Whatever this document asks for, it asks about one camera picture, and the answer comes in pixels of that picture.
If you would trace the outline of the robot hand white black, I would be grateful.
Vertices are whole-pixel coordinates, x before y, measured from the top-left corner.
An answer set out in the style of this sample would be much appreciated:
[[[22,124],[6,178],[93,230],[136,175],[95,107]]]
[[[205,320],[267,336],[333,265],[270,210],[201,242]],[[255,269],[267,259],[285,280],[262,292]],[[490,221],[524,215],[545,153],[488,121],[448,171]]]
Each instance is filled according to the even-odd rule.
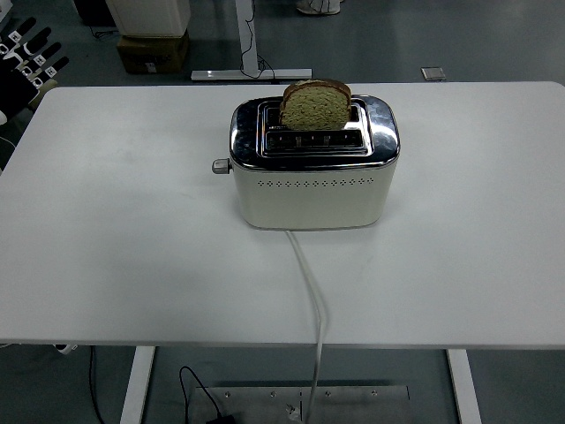
[[[1,40],[1,125],[39,102],[53,86],[55,76],[70,62],[67,56],[49,61],[62,45],[49,44],[48,26],[25,40],[36,23],[35,17],[29,17]]]

